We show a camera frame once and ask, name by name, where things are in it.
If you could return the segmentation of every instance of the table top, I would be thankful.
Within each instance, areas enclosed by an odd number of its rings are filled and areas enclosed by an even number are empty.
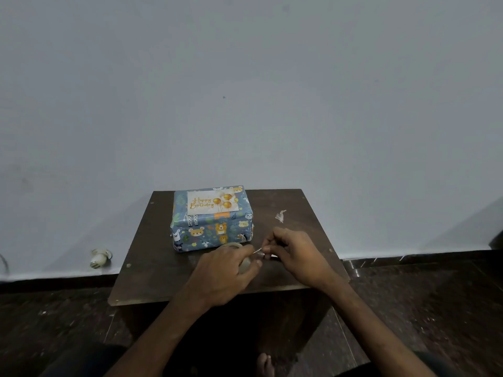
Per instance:
[[[188,280],[202,254],[208,250],[177,253],[173,249],[170,224],[173,191],[155,191],[145,209],[121,271],[110,293],[112,306],[169,301]],[[247,190],[255,224],[251,241],[255,248],[274,226],[304,230],[345,280],[349,276],[330,240],[300,189]],[[284,223],[275,217],[281,210]],[[264,261],[257,277],[243,293],[285,291],[306,288],[278,261]]]

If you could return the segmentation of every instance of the foot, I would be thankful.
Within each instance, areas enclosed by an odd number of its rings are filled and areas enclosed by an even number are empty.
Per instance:
[[[271,356],[261,353],[259,358],[256,359],[256,375],[257,377],[274,377]]]

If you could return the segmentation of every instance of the white wall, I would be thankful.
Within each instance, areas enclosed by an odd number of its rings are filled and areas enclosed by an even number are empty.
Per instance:
[[[341,258],[487,248],[503,229],[502,13],[0,0],[3,278],[99,273],[94,247],[117,272],[152,190],[228,184],[304,189]]]

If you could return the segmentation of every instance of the wooden table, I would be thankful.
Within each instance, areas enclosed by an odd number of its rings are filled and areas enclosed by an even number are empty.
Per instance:
[[[251,243],[255,248],[274,226],[304,230],[332,268],[349,280],[302,190],[247,190],[247,195],[254,212]],[[280,210],[286,210],[283,224],[275,219]],[[134,338],[187,281],[201,255],[211,251],[173,250],[172,211],[173,191],[152,193],[108,299],[110,305],[120,306]],[[189,363],[198,365],[199,372],[212,366],[221,370],[222,352],[237,368],[250,366],[261,351],[292,357],[303,348],[329,308],[324,295],[300,284],[280,262],[266,260],[243,294],[197,321],[178,346],[171,367],[182,368]]]

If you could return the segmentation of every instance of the hand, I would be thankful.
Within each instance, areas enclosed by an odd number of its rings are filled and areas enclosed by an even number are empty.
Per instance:
[[[262,251],[277,255],[285,268],[309,287],[321,290],[336,275],[305,232],[275,227],[262,242]]]
[[[254,251],[247,245],[238,249],[221,247],[203,254],[183,288],[185,296],[202,304],[205,310],[227,303],[259,273],[260,260],[252,261],[246,272],[238,273],[241,262]]]

